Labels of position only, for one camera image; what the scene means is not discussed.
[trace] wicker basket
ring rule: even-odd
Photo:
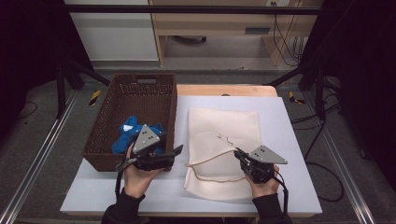
[[[120,126],[130,116],[140,124],[160,123],[167,131],[165,151],[175,139],[177,86],[175,75],[115,75],[93,124],[83,157],[99,172],[114,172],[122,155],[111,146],[120,137]]]

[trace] white cloth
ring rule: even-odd
[[[209,200],[251,197],[251,189],[233,155],[236,147],[251,152],[262,144],[256,111],[190,108],[190,163],[184,188]]]

